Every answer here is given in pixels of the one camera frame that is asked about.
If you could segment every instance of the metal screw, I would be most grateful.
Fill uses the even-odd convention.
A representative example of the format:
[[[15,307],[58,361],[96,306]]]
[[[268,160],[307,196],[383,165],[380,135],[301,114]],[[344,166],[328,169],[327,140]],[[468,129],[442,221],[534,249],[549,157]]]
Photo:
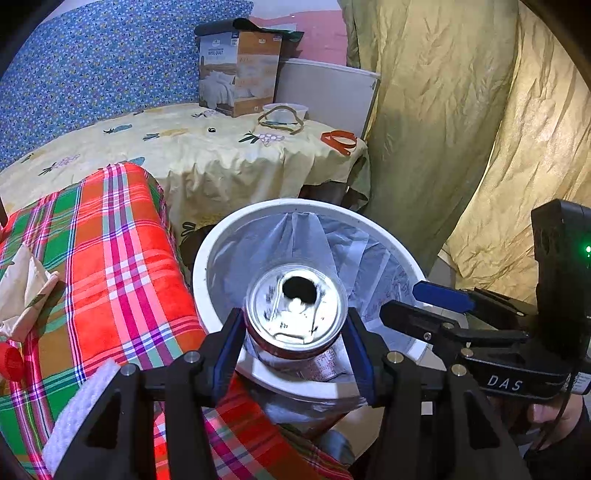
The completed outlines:
[[[401,364],[404,361],[404,355],[400,352],[388,352],[386,355],[388,362],[393,364]]]
[[[466,367],[464,367],[463,365],[453,364],[452,365],[452,373],[456,377],[463,377],[464,375],[466,375],[468,373],[468,370],[466,370]]]
[[[201,359],[201,355],[199,354],[199,352],[191,350],[190,352],[185,353],[183,355],[183,358],[188,364],[195,364],[199,362],[199,360]]]
[[[133,375],[135,371],[138,369],[137,365],[134,364],[125,364],[121,367],[121,375],[125,375],[126,377]]]

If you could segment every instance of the pink wall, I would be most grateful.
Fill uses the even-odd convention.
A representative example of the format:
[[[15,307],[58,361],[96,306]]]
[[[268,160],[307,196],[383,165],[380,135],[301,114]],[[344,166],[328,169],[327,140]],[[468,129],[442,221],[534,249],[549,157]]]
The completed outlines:
[[[298,46],[299,58],[338,65],[347,63],[347,31],[340,10],[297,12],[273,19],[251,17],[251,20],[260,27],[297,24],[297,29],[304,32]]]

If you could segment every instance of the beige curtain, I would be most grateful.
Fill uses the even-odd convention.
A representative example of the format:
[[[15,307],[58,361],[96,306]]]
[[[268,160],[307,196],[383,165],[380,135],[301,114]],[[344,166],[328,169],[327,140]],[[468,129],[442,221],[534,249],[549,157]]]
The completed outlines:
[[[591,96],[546,25],[519,4],[518,59],[490,165],[445,250],[458,287],[535,301],[530,211],[559,197],[591,206]]]
[[[428,271],[485,171],[517,56],[517,0],[341,0],[349,64],[382,83],[365,214]]]

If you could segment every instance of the plaid fabric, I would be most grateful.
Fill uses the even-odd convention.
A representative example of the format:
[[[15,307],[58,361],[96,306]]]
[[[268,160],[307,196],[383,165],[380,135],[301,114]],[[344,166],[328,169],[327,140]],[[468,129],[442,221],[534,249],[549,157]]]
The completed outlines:
[[[60,283],[19,347],[22,383],[0,388],[0,430],[26,470],[50,479],[41,450],[54,421],[108,358],[168,365],[204,338],[175,255],[163,193],[133,164],[101,169],[11,215],[0,277],[25,243]],[[309,446],[303,459],[235,378],[206,427],[221,478],[349,478]],[[157,473],[169,478],[164,414],[154,426]]]

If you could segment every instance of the black lid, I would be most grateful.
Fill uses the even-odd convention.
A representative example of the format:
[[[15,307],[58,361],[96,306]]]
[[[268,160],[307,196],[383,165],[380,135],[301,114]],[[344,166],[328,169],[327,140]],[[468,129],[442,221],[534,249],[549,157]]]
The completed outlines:
[[[263,32],[274,33],[281,35],[283,40],[299,42],[304,35],[304,32],[289,32],[286,30],[273,30],[272,28],[261,28],[252,23],[247,18],[230,18],[228,20],[220,20],[218,22],[208,22],[195,27],[195,35],[204,37],[205,35],[215,35],[218,33],[233,32],[233,31],[248,31],[248,32]]]

